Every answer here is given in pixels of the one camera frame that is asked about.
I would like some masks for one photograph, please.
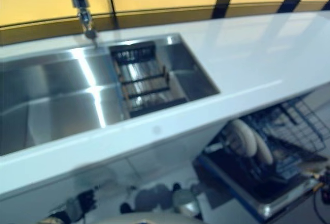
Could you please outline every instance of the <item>wire dish rack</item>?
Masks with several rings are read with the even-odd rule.
[[[272,165],[261,163],[255,156],[237,155],[228,143],[226,127],[216,141],[221,145],[219,148],[235,156],[241,169],[260,182],[270,178],[288,181],[301,172],[298,165],[323,150],[325,140],[330,138],[330,129],[304,103],[303,97],[257,111],[241,117],[241,120],[263,138],[273,155]]]

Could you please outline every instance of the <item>kitchen sink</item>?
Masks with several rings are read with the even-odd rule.
[[[179,35],[3,63],[0,155],[218,94]]]

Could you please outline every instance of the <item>cable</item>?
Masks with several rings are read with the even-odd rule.
[[[318,191],[319,191],[319,189],[316,192],[314,192],[314,196],[313,196],[313,209],[314,209],[317,217],[320,219],[320,221],[323,224],[330,224],[330,223],[328,223],[328,222],[325,221],[325,219],[321,216],[321,214],[320,214],[320,212],[319,212],[319,210],[317,208],[317,205],[316,205],[316,194],[317,194]]]

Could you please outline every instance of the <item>open dishwasher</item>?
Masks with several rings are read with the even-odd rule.
[[[229,122],[198,157],[259,221],[312,192],[319,182],[311,174],[325,170],[327,158],[318,152],[330,129],[304,97]]]

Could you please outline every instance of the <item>chrome faucet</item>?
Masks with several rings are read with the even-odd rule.
[[[78,17],[84,29],[85,36],[92,40],[95,47],[97,47],[96,42],[96,30],[94,29],[93,20],[91,13],[87,9],[89,7],[87,0],[72,0],[73,6],[78,9]]]

